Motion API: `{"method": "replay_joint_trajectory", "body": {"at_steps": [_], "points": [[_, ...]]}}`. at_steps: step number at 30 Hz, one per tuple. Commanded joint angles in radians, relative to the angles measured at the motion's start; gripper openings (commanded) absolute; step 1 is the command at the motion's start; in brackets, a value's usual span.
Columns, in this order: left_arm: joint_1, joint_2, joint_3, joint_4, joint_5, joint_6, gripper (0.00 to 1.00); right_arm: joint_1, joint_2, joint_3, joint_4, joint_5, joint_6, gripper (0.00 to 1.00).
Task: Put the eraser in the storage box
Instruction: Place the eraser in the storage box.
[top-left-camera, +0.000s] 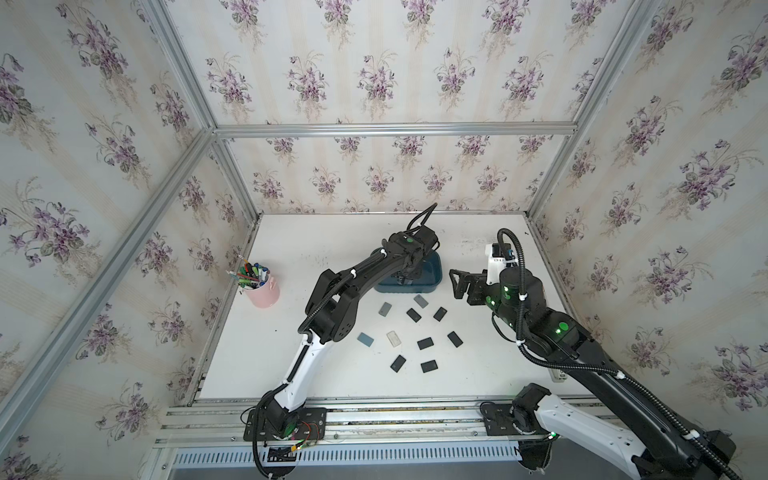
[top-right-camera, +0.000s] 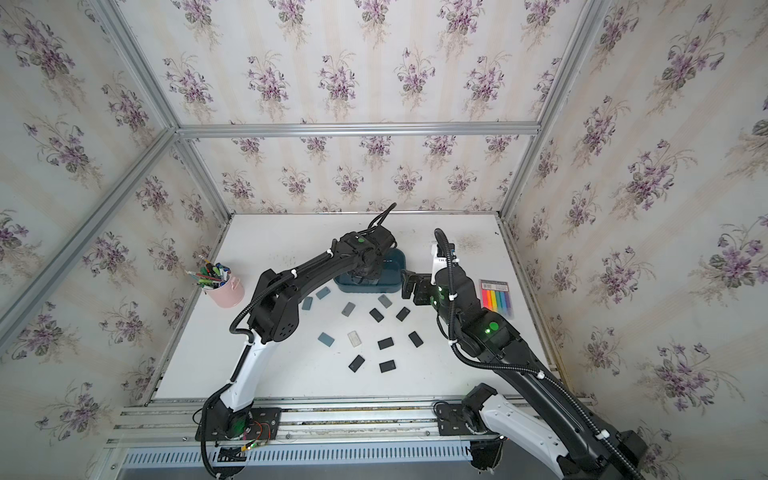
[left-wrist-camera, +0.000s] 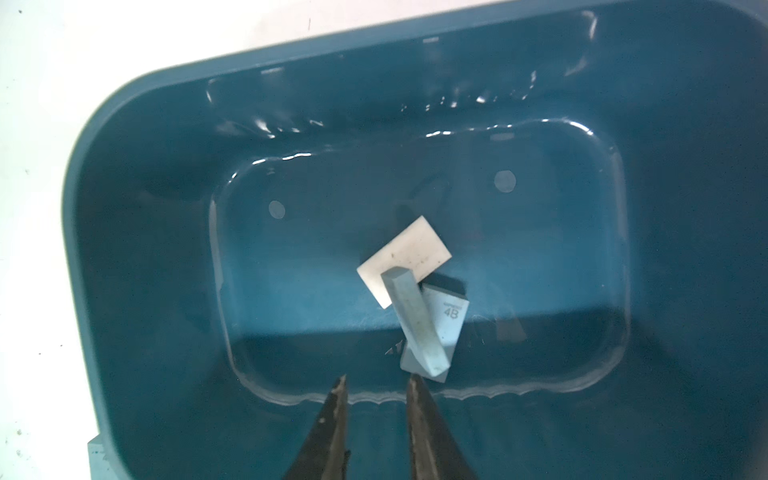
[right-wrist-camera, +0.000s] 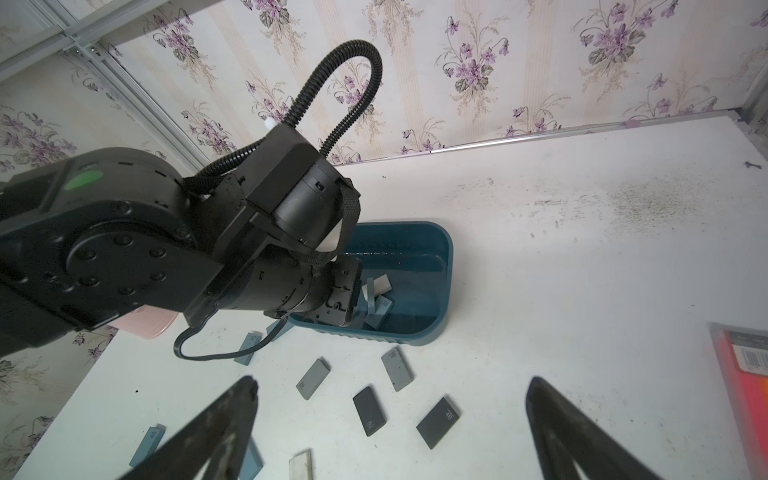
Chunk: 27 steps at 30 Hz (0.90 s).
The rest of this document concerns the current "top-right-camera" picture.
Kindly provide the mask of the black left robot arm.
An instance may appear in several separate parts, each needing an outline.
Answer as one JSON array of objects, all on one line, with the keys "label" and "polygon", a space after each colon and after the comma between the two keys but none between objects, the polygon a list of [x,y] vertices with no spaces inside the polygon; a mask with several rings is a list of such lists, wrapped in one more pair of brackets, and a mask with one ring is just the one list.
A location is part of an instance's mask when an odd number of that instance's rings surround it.
[{"label": "black left robot arm", "polygon": [[325,252],[280,273],[264,271],[250,302],[229,327],[233,335],[247,337],[228,382],[203,404],[195,439],[236,440],[253,424],[251,410],[261,377],[279,342],[288,339],[300,324],[302,301],[328,281],[348,275],[352,283],[377,283],[385,256],[397,246],[384,220],[397,206],[389,205],[369,225],[332,241]]}]

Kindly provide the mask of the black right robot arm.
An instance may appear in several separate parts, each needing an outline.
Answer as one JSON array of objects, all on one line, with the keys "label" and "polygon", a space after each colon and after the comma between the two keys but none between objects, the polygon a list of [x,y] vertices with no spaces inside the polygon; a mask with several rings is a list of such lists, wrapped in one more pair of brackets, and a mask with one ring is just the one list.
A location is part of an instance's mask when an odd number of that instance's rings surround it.
[{"label": "black right robot arm", "polygon": [[514,442],[560,479],[639,479],[647,445],[619,431],[579,400],[501,314],[483,306],[444,231],[434,231],[432,271],[404,270],[402,296],[428,305],[453,355],[489,371],[523,397],[528,415],[480,383],[462,400],[467,427]]}]

